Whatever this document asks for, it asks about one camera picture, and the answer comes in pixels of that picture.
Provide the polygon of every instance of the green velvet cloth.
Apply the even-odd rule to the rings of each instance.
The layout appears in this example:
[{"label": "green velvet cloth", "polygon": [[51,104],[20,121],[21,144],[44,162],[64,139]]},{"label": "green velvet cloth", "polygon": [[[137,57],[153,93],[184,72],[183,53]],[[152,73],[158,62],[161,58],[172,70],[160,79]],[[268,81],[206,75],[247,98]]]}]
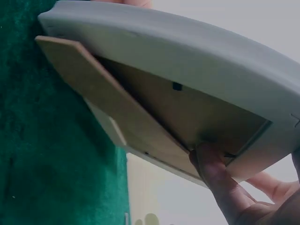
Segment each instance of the green velvet cloth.
[{"label": "green velvet cloth", "polygon": [[126,155],[34,37],[55,0],[0,0],[0,225],[123,225]]}]

